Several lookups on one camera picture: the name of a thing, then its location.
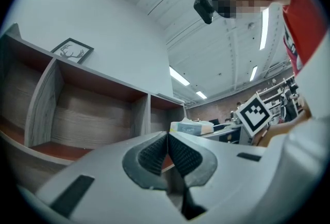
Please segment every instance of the black picture frame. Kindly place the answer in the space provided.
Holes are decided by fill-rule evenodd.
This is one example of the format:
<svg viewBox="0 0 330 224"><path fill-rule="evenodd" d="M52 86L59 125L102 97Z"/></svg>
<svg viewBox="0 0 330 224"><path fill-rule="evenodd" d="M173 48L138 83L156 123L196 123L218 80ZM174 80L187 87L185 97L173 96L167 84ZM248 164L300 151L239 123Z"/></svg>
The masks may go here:
<svg viewBox="0 0 330 224"><path fill-rule="evenodd" d="M92 47L90 47L90 46L88 46L88 45L86 45L86 44L84 44L84 43L82 43L82 42L80 42L80 41L74 40L74 39L72 39L72 38L68 38L68 39L66 39L65 41L63 41L62 43L60 43L59 45L57 45L54 49L52 49L52 50L51 50L51 53L55 53L58 49L60 49L61 47L63 47L63 46L64 46L66 43L68 43L69 41L72 41L72 42L74 42L74 43L76 43L76 44L78 44L78 45L80 45L80 46L82 46L82 47L88 49L88 51L87 51L86 53L83 54L82 58L81 58L79 61L76 62L76 63L78 63L78 64L82 64L82 62L85 61L85 60L87 59L87 57L88 57L88 56L93 52L93 50L94 50L94 48L92 48Z"/></svg>

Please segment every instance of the light fixture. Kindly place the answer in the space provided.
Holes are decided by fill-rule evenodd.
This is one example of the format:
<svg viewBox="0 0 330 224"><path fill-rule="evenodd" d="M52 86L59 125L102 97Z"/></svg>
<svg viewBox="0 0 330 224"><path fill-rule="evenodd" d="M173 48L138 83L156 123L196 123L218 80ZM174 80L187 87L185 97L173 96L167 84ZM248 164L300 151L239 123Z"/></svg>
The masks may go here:
<svg viewBox="0 0 330 224"><path fill-rule="evenodd" d="M179 75L178 72L176 72L171 66L170 66L170 75L173 78L177 79L184 86L187 86L190 84L186 79L184 79L181 75Z"/></svg>
<svg viewBox="0 0 330 224"><path fill-rule="evenodd" d="M196 92L202 99L207 99L207 97L202 92Z"/></svg>
<svg viewBox="0 0 330 224"><path fill-rule="evenodd" d="M254 79L254 76L256 75L257 69L258 69L257 66L253 67L250 82Z"/></svg>
<svg viewBox="0 0 330 224"><path fill-rule="evenodd" d="M262 12L262 33L260 41L260 50L266 46L267 32L268 32L268 19L269 19L269 8Z"/></svg>

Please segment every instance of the white ceiling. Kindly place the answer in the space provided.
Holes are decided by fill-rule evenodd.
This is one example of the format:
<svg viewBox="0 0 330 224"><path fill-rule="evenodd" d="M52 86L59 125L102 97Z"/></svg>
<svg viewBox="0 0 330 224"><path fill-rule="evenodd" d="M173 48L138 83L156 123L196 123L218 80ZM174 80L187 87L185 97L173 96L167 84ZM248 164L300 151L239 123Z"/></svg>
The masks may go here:
<svg viewBox="0 0 330 224"><path fill-rule="evenodd" d="M127 0L163 29L169 61L190 85L185 87L172 79L174 96L196 106L241 91L258 83L273 65L287 63L283 38L283 17L280 5L269 9L266 47L259 50L261 13L241 18L224 19L215 15L206 25L193 9L194 0ZM248 24L254 23L252 29ZM258 65L253 83L252 68ZM272 71L278 73L284 68ZM203 101L197 91L208 99Z"/></svg>

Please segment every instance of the wall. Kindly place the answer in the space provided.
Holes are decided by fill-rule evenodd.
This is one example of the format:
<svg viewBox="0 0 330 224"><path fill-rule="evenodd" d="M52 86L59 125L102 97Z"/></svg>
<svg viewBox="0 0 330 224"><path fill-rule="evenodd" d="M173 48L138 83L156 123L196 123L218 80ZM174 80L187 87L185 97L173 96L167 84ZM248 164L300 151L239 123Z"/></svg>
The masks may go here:
<svg viewBox="0 0 330 224"><path fill-rule="evenodd" d="M283 81L283 78L289 78L293 75L292 68L283 71L279 75L275 76L277 83ZM187 109L187 115L189 119L196 120L212 120L219 119L220 123L223 123L226 118L230 118L230 111L237 109L237 102L244 103L259 89L264 90L266 87L270 88L271 79L262 82L256 86L248 88L240 93L232 95L231 97L223 98L202 106Z"/></svg>
<svg viewBox="0 0 330 224"><path fill-rule="evenodd" d="M160 29L123 0L15 0L2 33L18 23L23 39L51 51L73 38L94 52L84 66L138 88L173 96Z"/></svg>

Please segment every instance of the black camera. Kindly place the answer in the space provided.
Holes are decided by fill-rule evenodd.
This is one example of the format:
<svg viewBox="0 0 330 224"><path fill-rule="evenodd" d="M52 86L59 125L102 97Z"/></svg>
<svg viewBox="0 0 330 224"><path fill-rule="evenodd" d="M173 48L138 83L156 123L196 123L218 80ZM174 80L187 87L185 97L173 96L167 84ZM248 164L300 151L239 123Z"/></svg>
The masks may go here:
<svg viewBox="0 0 330 224"><path fill-rule="evenodd" d="M211 24L213 21L214 9L208 0L195 0L194 9L201 16L206 24Z"/></svg>

